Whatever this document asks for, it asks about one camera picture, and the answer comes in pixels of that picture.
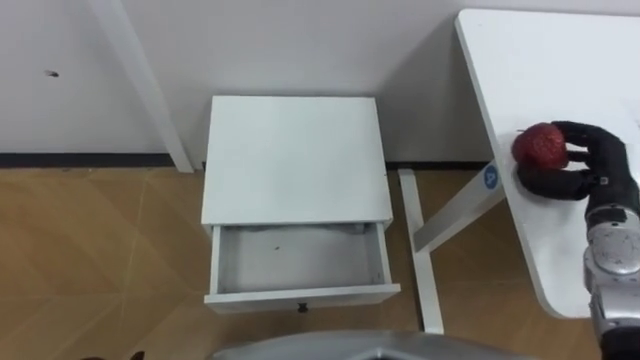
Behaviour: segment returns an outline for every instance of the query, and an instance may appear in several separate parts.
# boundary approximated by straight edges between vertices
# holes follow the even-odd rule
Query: open drawer
[[[378,303],[391,283],[381,223],[214,226],[211,290],[219,313]]]

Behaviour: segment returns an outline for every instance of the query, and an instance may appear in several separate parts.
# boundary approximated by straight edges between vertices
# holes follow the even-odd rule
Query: robotic arm
[[[589,197],[585,220],[585,287],[603,360],[640,359],[640,191],[629,171],[626,147],[608,131],[554,122],[565,140],[585,147],[569,152],[588,169],[518,167],[530,192],[559,200]]]

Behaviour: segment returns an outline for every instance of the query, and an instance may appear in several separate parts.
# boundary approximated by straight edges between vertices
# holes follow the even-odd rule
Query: red apple
[[[543,169],[562,169],[569,163],[564,135],[549,123],[535,124],[518,135],[511,154],[519,164]]]

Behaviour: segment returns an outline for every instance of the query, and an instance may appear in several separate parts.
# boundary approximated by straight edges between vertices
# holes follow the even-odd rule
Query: blue circular label
[[[498,170],[495,166],[489,165],[484,168],[484,186],[489,190],[493,190],[498,186]]]

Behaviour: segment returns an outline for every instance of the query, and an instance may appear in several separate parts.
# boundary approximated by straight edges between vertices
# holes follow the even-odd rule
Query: white wall
[[[118,64],[104,38],[91,20],[79,19],[87,15],[78,10],[82,2],[11,1],[13,12],[34,8],[20,9],[22,18],[5,10],[0,40],[33,34],[32,43],[15,45],[15,61],[1,60],[10,62],[0,72],[11,84],[0,99],[2,119],[21,130],[8,136],[3,126],[0,151],[68,144],[76,151],[157,150],[151,123],[124,73],[115,75]],[[204,159],[214,94],[376,95],[388,161],[487,160],[488,142],[453,30],[460,9],[640,15],[637,0],[121,1],[195,161]],[[34,40],[36,33],[47,41]],[[41,76],[48,67],[58,68],[61,78]],[[70,82],[65,91],[58,91],[61,81]],[[73,134],[56,132],[64,122]],[[34,127],[56,136],[27,145],[15,140],[33,136]],[[96,133],[117,139],[117,146],[95,141]]]
[[[640,14],[637,0],[123,2],[192,153],[213,94],[375,94],[388,161],[490,158],[460,9]]]
[[[164,152],[84,1],[4,1],[0,47],[0,152]]]

